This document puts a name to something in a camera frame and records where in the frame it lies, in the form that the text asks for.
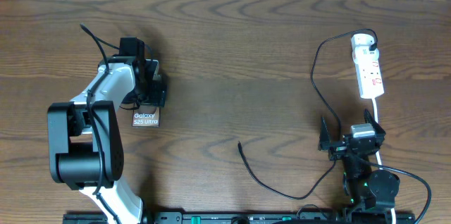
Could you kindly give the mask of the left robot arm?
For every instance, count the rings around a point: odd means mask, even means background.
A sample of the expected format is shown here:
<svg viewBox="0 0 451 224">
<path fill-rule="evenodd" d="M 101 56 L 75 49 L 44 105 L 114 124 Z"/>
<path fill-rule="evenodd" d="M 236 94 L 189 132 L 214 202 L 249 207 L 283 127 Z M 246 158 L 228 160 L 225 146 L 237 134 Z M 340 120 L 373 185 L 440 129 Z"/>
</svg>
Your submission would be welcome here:
<svg viewBox="0 0 451 224">
<path fill-rule="evenodd" d="M 117 111 L 125 105 L 163 106 L 166 90 L 154 59 L 114 56 L 68 102 L 47 111 L 52 179 L 89 197 L 98 213 L 66 213 L 63 223 L 152 223 L 143 199 L 123 177 Z"/>
</svg>

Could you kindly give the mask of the Galaxy S25 Ultra smartphone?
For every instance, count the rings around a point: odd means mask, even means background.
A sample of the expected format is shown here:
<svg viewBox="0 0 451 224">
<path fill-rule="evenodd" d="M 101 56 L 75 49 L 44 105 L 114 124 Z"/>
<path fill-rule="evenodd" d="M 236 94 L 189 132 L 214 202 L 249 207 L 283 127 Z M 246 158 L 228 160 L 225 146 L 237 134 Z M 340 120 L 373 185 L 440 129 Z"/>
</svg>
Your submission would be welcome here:
<svg viewBox="0 0 451 224">
<path fill-rule="evenodd" d="M 133 111 L 133 127 L 159 127 L 160 126 L 160 108 L 156 106 L 140 106 Z"/>
</svg>

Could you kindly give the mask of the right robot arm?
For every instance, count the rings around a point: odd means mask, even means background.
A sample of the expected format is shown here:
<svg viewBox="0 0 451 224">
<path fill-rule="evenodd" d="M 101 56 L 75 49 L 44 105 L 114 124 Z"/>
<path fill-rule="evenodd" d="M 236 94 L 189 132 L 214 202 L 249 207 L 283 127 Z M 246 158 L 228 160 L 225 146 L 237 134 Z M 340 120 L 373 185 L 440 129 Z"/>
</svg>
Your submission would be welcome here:
<svg viewBox="0 0 451 224">
<path fill-rule="evenodd" d="M 351 133 L 333 141 L 324 119 L 318 149 L 328 152 L 332 161 L 342 161 L 343 187 L 351 204 L 342 210 L 346 223 L 397 223 L 395 197 L 400 179 L 386 169 L 369 164 L 369 157 L 378 152 L 385 139 L 385 130 L 365 110 L 365 123 L 353 125 Z"/>
</svg>

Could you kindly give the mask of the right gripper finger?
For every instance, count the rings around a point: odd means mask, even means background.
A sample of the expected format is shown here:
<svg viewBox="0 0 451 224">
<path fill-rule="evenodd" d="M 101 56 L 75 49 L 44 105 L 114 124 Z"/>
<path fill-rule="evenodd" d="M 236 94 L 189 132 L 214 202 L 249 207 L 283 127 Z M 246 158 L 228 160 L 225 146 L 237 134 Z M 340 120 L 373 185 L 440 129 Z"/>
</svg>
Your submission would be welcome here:
<svg viewBox="0 0 451 224">
<path fill-rule="evenodd" d="M 378 124 L 378 122 L 376 122 L 375 118 L 371 115 L 368 109 L 364 110 L 364 120 L 372 126 L 376 135 L 386 135 L 385 130 Z"/>
<path fill-rule="evenodd" d="M 321 118 L 321 129 L 319 135 L 318 150 L 327 151 L 330 148 L 331 140 L 324 117 Z"/>
</svg>

